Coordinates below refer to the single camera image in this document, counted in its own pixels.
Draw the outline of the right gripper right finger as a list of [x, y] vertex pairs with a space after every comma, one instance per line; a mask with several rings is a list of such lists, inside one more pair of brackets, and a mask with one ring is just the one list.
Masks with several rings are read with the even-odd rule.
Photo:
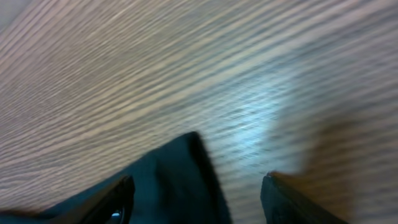
[[267, 224], [347, 224], [269, 172], [261, 187]]

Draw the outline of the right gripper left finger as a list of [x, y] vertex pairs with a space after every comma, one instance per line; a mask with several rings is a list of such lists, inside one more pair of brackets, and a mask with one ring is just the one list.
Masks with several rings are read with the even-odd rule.
[[134, 208], [135, 185], [124, 176], [100, 190], [77, 208], [52, 220], [53, 224], [128, 224]]

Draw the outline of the black garment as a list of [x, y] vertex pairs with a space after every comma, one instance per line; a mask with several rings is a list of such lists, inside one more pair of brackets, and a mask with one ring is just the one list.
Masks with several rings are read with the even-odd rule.
[[1, 223], [52, 223], [124, 176], [131, 176], [135, 185], [129, 223], [231, 223], [226, 200], [197, 132], [151, 150], [117, 174], [44, 212], [3, 211]]

